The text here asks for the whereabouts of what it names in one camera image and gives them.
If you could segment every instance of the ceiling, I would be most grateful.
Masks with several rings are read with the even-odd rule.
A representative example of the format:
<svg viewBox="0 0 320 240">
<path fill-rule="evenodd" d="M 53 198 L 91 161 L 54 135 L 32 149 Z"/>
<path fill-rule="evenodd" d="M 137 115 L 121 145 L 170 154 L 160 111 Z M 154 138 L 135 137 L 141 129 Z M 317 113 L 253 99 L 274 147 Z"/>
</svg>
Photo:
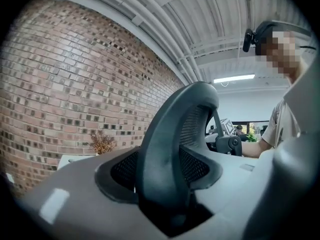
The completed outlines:
<svg viewBox="0 0 320 240">
<path fill-rule="evenodd" d="M 276 20 L 311 33 L 307 21 L 290 0 L 99 1 L 150 36 L 179 70 L 176 74 L 184 83 L 211 83 L 215 78 L 256 75 L 253 80 L 230 82 L 227 87 L 215 84 L 219 92 L 289 86 L 283 75 L 256 61 L 254 49 L 248 53 L 242 51 L 247 28 L 254 30 L 263 21 Z M 296 38 L 300 45 L 316 46 L 316 39 L 308 35 L 297 33 Z M 304 49 L 307 64 L 314 56 L 314 50 Z"/>
</svg>

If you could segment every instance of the man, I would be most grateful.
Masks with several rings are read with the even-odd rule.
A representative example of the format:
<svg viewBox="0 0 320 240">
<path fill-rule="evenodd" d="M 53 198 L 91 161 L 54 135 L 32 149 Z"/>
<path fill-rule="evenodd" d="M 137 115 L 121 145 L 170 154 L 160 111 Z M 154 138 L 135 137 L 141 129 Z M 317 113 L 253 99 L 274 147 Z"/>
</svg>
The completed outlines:
<svg viewBox="0 0 320 240">
<path fill-rule="evenodd" d="M 284 74 L 292 85 L 306 70 L 306 64 L 298 55 L 295 40 L 290 32 L 280 32 L 282 38 L 266 38 L 261 45 L 261 54 L 272 63 L 278 72 Z M 289 106 L 281 100 L 273 109 L 271 118 L 259 142 L 242 142 L 242 154 L 245 157 L 258 158 L 263 151 L 276 148 L 289 137 L 297 136 L 299 127 Z"/>
<path fill-rule="evenodd" d="M 217 129 L 215 129 L 215 127 L 213 125 L 210 126 L 210 129 L 209 129 L 209 134 L 213 134 L 213 133 L 216 133 L 217 132 Z"/>
<path fill-rule="evenodd" d="M 239 135 L 241 135 L 241 134 L 244 134 L 244 133 L 243 133 L 243 131 L 242 131 L 242 126 L 239 124 L 239 125 L 237 125 L 237 127 L 236 127 L 235 135 L 236 135 L 236 136 L 239 136 Z"/>
</svg>

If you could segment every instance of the potted plant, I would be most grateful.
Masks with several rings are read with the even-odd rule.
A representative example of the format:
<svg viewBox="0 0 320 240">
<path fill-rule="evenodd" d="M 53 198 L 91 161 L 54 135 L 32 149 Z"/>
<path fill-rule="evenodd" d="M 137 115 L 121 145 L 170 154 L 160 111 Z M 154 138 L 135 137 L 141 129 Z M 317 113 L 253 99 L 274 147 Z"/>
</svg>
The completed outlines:
<svg viewBox="0 0 320 240">
<path fill-rule="evenodd" d="M 90 136 L 92 142 L 89 145 L 94 149 L 97 156 L 112 151 L 116 146 L 114 138 L 104 135 L 102 131 L 90 134 Z"/>
<path fill-rule="evenodd" d="M 248 134 L 248 140 L 246 142 L 257 142 L 257 138 L 253 135 L 253 133 Z"/>
</svg>

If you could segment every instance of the fluorescent light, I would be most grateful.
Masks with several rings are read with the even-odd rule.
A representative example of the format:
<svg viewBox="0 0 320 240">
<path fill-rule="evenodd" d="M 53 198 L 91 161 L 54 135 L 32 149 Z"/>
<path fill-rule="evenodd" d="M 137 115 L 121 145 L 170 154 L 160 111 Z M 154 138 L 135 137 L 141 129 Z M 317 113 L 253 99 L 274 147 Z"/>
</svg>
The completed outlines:
<svg viewBox="0 0 320 240">
<path fill-rule="evenodd" d="M 255 74 L 246 74 L 246 75 L 238 75 L 238 76 L 231 76 L 231 77 L 225 77 L 225 78 L 217 78 L 217 79 L 214 79 L 213 82 L 216 84 L 216 83 L 222 83 L 222 82 L 228 82 L 228 81 L 252 79 L 254 77 L 255 77 Z"/>
</svg>

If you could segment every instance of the headset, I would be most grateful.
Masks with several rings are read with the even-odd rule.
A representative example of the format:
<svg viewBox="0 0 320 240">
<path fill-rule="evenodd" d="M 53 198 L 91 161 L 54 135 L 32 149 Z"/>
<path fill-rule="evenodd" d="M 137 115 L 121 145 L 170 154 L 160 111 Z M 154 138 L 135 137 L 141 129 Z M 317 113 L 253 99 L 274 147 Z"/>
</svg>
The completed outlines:
<svg viewBox="0 0 320 240">
<path fill-rule="evenodd" d="M 251 45 L 255 46 L 255 55 L 260 56 L 261 55 L 261 44 L 266 42 L 266 38 L 272 37 L 273 32 L 283 32 L 283 31 L 292 31 L 292 32 L 298 32 L 303 35 L 311 37 L 311 32 L 303 29 L 299 26 L 276 21 L 276 20 L 270 20 L 270 21 L 263 21 L 254 32 L 252 29 L 248 28 L 245 31 L 244 35 L 244 41 L 243 41 L 243 47 L 242 50 L 247 53 L 251 47 Z M 306 49 L 312 49 L 316 50 L 315 47 L 309 46 L 309 45 L 302 45 L 300 48 L 306 48 Z"/>
</svg>

